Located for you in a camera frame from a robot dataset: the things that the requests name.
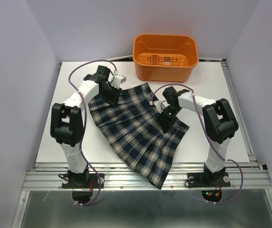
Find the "navy plaid pleated skirt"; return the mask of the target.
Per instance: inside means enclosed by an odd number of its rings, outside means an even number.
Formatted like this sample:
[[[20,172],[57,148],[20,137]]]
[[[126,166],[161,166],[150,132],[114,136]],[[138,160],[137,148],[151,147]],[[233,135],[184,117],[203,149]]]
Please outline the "navy plaid pleated skirt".
[[[125,89],[117,106],[97,95],[89,102],[89,111],[117,156],[132,170],[161,189],[173,163],[176,149],[189,126],[176,119],[166,133],[150,106],[153,92],[148,83]]]

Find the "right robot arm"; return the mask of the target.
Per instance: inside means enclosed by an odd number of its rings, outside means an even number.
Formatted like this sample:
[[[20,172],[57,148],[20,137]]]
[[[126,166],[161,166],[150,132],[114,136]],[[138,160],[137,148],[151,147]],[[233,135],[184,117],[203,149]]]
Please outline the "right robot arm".
[[[219,171],[225,167],[225,157],[228,145],[239,125],[229,102],[222,98],[213,100],[195,95],[189,87],[176,91],[170,86],[163,91],[163,96],[169,104],[163,109],[158,119],[164,133],[176,121],[176,115],[181,109],[195,112],[202,125],[204,134],[210,145],[202,180],[207,185],[214,185],[219,181]]]

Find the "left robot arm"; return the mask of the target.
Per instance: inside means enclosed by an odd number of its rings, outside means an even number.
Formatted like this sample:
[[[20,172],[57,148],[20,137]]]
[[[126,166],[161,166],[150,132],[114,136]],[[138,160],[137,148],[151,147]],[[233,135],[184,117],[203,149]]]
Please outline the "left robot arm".
[[[78,187],[85,187],[89,183],[87,162],[82,156],[81,140],[84,137],[84,120],[86,106],[97,95],[112,106],[118,104],[122,91],[121,84],[126,77],[115,70],[110,77],[111,70],[99,65],[96,73],[87,75],[82,84],[64,102],[55,103],[51,108],[50,135],[60,144],[68,163],[68,173],[74,174],[73,182]]]

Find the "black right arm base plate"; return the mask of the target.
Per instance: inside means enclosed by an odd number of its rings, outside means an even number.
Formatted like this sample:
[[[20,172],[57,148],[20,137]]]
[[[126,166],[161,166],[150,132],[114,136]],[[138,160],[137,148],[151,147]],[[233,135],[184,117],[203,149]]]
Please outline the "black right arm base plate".
[[[187,188],[230,187],[230,180],[225,181],[224,177],[228,177],[228,173],[191,172],[187,173],[184,185]]]

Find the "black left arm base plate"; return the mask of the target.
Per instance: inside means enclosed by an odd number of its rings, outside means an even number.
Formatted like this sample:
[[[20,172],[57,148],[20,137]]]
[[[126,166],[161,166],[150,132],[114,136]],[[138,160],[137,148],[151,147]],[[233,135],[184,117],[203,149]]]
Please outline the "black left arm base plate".
[[[99,180],[95,173],[90,173],[87,181],[82,178],[69,179],[68,174],[59,174],[63,189],[99,189]]]

